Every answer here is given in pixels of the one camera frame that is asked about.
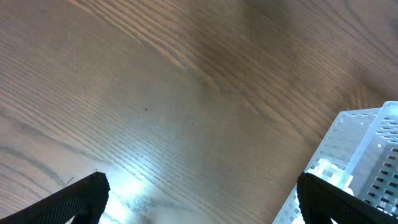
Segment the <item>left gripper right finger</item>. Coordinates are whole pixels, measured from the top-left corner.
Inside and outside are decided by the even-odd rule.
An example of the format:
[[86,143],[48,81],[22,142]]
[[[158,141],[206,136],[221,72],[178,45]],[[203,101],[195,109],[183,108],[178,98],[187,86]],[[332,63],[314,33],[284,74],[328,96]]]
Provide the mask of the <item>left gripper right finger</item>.
[[395,224],[397,219],[311,174],[297,178],[297,197],[306,224]]

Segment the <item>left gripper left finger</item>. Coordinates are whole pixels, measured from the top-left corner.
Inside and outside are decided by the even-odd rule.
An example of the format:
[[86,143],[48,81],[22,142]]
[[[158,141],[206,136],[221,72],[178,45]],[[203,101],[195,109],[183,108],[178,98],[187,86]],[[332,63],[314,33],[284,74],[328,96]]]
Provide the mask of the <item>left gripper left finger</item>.
[[1,223],[92,223],[106,208],[110,186],[106,174],[94,172],[33,205],[1,219]]

